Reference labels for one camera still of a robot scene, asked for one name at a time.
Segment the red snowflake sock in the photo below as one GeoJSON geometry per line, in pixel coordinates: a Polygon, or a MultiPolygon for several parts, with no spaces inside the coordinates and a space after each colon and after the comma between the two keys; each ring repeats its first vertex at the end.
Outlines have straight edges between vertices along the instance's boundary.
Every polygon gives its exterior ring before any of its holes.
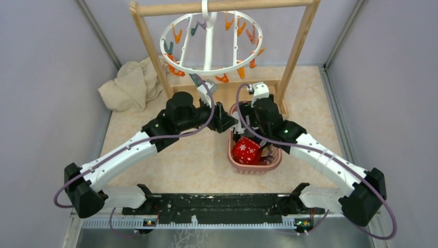
{"type": "Polygon", "coordinates": [[[232,158],[245,165],[258,165],[262,152],[260,144],[248,137],[241,137],[231,150],[232,158]]]}

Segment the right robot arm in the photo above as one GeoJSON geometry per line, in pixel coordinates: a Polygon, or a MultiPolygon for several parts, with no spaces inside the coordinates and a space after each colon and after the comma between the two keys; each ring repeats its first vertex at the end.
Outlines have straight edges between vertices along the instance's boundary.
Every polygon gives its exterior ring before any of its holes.
{"type": "Polygon", "coordinates": [[[322,208],[343,214],[353,224],[365,227],[386,202],[384,174],[377,168],[356,166],[319,143],[305,128],[285,120],[271,96],[236,103],[240,125],[256,138],[310,164],[335,187],[301,183],[292,194],[297,213],[322,208]]]}

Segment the white sock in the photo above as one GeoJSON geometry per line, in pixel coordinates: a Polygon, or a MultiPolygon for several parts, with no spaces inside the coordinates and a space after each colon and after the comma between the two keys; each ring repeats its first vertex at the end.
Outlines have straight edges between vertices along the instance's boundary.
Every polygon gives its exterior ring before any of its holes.
{"type": "Polygon", "coordinates": [[[245,132],[246,127],[242,126],[242,124],[238,121],[237,124],[233,125],[231,130],[234,134],[243,134],[245,132]]]}

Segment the lilac plastic clip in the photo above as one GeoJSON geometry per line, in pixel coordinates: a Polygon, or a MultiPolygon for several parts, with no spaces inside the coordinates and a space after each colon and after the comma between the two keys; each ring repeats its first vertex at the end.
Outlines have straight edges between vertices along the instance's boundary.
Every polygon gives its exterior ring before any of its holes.
{"type": "Polygon", "coordinates": [[[197,25],[199,25],[201,28],[203,28],[204,30],[206,30],[207,28],[207,23],[206,21],[204,21],[203,23],[201,23],[200,21],[197,21],[197,25]]]}

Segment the pink plastic laundry basket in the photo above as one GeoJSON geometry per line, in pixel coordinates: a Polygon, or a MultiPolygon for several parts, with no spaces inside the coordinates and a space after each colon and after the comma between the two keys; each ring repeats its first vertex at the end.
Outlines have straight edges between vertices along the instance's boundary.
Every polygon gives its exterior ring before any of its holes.
{"type": "Polygon", "coordinates": [[[265,174],[276,169],[282,150],[251,134],[241,123],[230,128],[228,160],[239,174],[265,174]]]}

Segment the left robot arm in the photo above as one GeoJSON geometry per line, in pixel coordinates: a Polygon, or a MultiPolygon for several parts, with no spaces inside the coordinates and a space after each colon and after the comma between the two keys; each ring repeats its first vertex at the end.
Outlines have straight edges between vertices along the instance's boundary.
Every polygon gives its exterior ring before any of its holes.
{"type": "Polygon", "coordinates": [[[200,102],[200,106],[195,107],[191,94],[177,92],[166,102],[165,109],[127,142],[82,166],[68,165],[64,171],[65,192],[83,219],[104,208],[130,208],[150,213],[155,200],[144,185],[118,188],[107,184],[131,166],[177,142],[183,131],[200,130],[206,125],[210,130],[222,133],[237,122],[220,102],[214,107],[200,102]]]}

